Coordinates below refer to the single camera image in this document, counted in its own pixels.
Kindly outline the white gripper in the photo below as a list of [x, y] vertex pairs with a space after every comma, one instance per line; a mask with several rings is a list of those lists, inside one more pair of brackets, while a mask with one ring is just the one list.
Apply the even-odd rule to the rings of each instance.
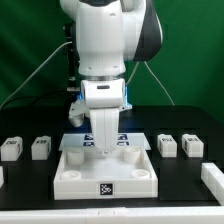
[[118, 138], [120, 107], [125, 98], [125, 81], [83, 80], [81, 90], [89, 109], [95, 147], [100, 151], [114, 150]]

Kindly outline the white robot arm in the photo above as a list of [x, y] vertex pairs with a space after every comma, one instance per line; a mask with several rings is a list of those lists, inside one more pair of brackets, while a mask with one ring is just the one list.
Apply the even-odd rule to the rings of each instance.
[[125, 62], [148, 61], [161, 48], [163, 34], [153, 0], [60, 0], [73, 20], [82, 98], [70, 111], [88, 113], [95, 147], [117, 145], [119, 113], [125, 105]]

